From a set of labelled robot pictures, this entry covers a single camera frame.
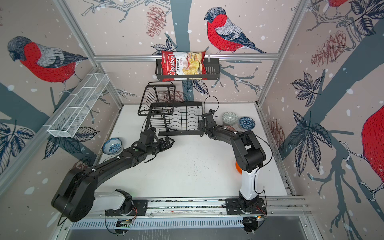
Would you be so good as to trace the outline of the black wire dish rack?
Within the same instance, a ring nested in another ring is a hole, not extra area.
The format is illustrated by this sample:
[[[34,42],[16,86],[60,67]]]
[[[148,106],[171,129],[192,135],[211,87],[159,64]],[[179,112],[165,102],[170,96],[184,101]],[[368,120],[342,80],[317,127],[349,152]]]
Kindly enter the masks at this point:
[[[185,102],[171,82],[148,83],[138,110],[146,118],[142,130],[155,128],[158,136],[202,136],[202,114],[203,103]]]

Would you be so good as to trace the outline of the blue triangle patterned bowl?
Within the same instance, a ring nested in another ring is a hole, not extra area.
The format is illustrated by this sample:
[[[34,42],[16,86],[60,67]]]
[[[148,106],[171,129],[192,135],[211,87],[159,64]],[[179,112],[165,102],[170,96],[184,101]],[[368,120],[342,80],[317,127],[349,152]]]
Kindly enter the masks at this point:
[[[243,130],[252,130],[256,126],[256,122],[250,117],[241,117],[238,121],[239,127]]]

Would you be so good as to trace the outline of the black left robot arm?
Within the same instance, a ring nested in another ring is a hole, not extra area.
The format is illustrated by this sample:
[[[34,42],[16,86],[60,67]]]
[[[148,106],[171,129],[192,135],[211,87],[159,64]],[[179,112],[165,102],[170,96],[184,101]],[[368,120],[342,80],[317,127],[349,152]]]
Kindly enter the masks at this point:
[[[116,157],[95,167],[70,170],[51,201],[52,207],[71,222],[78,222],[95,209],[95,191],[100,185],[120,172],[145,162],[147,156],[156,157],[158,153],[170,149],[174,142],[169,137],[158,138],[154,128],[141,132],[140,139]]]

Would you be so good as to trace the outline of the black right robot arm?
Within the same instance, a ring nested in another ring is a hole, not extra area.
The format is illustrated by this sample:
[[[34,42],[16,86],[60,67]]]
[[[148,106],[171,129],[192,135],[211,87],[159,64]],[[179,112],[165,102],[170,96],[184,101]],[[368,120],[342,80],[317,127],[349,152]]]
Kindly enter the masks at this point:
[[[237,132],[218,125],[214,120],[215,111],[203,114],[198,130],[203,131],[210,139],[222,141],[232,146],[236,163],[242,170],[242,186],[239,191],[240,208],[250,213],[261,203],[257,193],[259,170],[267,155],[257,136],[252,131]]]

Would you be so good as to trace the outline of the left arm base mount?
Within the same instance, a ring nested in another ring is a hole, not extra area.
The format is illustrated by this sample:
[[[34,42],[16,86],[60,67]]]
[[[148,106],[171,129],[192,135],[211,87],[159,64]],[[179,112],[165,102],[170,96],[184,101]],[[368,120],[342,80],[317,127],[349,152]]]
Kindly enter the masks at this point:
[[[106,217],[141,217],[146,215],[148,200],[131,200],[126,202],[117,210],[106,210]]]

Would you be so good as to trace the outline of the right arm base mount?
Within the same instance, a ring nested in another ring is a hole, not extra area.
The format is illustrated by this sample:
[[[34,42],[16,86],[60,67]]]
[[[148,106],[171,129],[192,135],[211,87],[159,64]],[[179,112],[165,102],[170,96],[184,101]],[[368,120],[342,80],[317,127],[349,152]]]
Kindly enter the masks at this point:
[[[226,199],[222,207],[226,209],[228,215],[265,215],[267,213],[267,206],[262,198]]]

